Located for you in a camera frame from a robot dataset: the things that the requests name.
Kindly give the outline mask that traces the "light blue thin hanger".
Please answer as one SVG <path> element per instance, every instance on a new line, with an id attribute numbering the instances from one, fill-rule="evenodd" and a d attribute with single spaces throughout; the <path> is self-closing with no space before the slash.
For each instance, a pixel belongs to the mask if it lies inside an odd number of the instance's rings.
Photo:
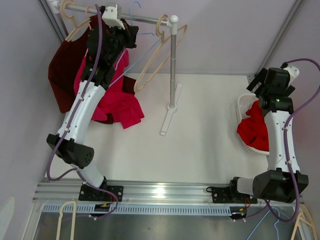
<path id="1" fill-rule="evenodd" d="M 145 36 L 152 36 L 154 39 L 157 38 L 156 42 L 148 49 L 146 50 L 146 45 L 142 39 L 142 37 Z M 144 58 L 148 52 L 154 47 L 156 46 L 159 42 L 160 42 L 160 37 L 157 36 L 156 31 L 153 32 L 140 32 L 138 31 L 137 33 L 137 40 L 136 40 L 136 44 L 138 46 L 138 50 L 134 50 L 132 51 L 132 49 L 130 48 L 125 48 L 123 50 L 123 52 L 121 53 L 120 57 L 118 58 L 118 60 L 116 61 L 116 65 L 115 65 L 115 70 L 117 71 L 118 65 L 119 63 L 122 61 L 122 59 L 124 59 L 124 69 L 123 71 L 120 72 L 119 76 L 114 76 L 111 83 L 110 83 L 110 87 L 114 84 L 118 84 L 119 80 L 122 80 L 125 77 L 125 74 L 130 71 L 131 68 L 133 68 L 137 63 L 139 63 L 141 61 L 142 58 Z M 135 54 L 139 53 L 139 50 L 146 50 L 143 54 L 141 54 L 140 57 L 136 57 Z"/>

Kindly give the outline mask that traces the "red t shirt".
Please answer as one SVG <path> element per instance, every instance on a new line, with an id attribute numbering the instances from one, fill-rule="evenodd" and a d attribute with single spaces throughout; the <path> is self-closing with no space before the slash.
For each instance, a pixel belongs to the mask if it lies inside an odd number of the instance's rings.
<path id="1" fill-rule="evenodd" d="M 237 133 L 241 140 L 249 147 L 259 151 L 269 151 L 268 130 L 259 106 L 259 101 L 253 102 L 245 112 L 246 118 L 238 124 Z"/>

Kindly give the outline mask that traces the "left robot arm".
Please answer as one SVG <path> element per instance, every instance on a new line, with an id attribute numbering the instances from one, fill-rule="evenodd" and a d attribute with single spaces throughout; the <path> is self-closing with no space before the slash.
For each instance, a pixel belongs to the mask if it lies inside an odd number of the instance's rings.
<path id="1" fill-rule="evenodd" d="M 106 178 L 93 162 L 94 149 L 84 144 L 89 123 L 98 103 L 105 95 L 116 74 L 115 63 L 124 49 L 136 48 L 139 27 L 124 25 L 124 29 L 99 26 L 88 33 L 87 53 L 80 76 L 79 89 L 70 111 L 56 134 L 49 134 L 46 142 L 51 147 L 47 167 L 55 156 L 78 171 L 97 201 L 107 197 Z"/>

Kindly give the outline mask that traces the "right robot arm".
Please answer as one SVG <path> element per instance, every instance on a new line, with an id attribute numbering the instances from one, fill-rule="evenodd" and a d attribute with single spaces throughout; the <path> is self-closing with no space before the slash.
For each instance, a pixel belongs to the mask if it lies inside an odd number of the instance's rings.
<path id="1" fill-rule="evenodd" d="M 227 196 L 240 202 L 246 195 L 256 199 L 292 203 L 309 184 L 301 173 L 293 143 L 293 116 L 296 113 L 290 94 L 300 71 L 292 64 L 263 68 L 247 87 L 259 100 L 268 133 L 267 171 L 254 178 L 234 177 Z"/>

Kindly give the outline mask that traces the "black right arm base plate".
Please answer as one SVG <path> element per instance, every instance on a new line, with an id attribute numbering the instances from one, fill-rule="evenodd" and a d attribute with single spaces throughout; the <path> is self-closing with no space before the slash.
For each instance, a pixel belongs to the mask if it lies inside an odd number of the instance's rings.
<path id="1" fill-rule="evenodd" d="M 257 204 L 258 200 L 249 194 L 239 193 L 231 187 L 213 187 L 206 189 L 211 193 L 214 204 Z"/>

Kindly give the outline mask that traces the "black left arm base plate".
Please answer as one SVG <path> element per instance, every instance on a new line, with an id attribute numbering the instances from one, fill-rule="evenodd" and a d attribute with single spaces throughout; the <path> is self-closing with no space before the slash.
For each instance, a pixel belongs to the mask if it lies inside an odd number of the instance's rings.
<path id="1" fill-rule="evenodd" d="M 123 198 L 124 187 L 121 185 L 108 185 L 106 190 L 114 194 L 118 201 L 121 202 Z M 93 189 L 85 184 L 83 184 L 80 188 L 79 201 L 85 202 L 115 202 L 115 198 L 110 194 Z"/>

